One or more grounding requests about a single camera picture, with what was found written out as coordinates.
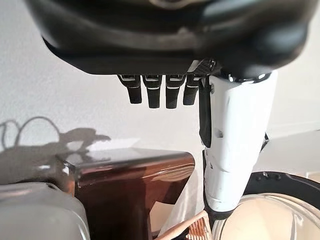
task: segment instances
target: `glossy wood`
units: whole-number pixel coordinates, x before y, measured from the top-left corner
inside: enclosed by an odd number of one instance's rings
[[[91,239],[152,239],[150,210],[156,201],[176,203],[194,158],[187,152],[134,148],[98,154],[73,156],[77,163],[59,156],[74,171],[75,196],[85,207]]]

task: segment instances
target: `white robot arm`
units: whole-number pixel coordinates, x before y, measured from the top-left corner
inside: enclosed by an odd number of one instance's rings
[[[206,145],[204,196],[213,218],[227,218],[243,195],[263,144],[277,75],[273,71],[241,81],[231,75],[210,76],[202,82],[200,91],[206,93],[200,93],[200,105],[209,99],[210,116],[202,123],[200,106],[200,135]]]

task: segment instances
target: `black rim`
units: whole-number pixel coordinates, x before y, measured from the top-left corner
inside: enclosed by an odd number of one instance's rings
[[[243,195],[276,193],[300,199],[320,210],[320,183],[283,172],[253,172]]]

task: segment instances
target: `metal screw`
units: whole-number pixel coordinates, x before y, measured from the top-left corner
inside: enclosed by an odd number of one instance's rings
[[[268,174],[267,172],[265,172],[265,171],[262,173],[262,175],[263,175],[266,179],[269,178],[269,174]]]

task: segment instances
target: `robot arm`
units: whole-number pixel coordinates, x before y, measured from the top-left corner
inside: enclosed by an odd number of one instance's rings
[[[141,102],[141,75],[151,108],[159,107],[162,75],[171,76],[167,108],[176,107],[186,75],[186,105],[192,79],[200,82],[205,202],[227,217],[261,149],[274,70],[301,52],[317,0],[25,1],[52,53],[90,74],[119,75],[132,103]]]
[[[263,144],[276,82],[274,71],[246,80],[210,76],[201,83],[204,198],[213,219],[228,217],[244,193]]]

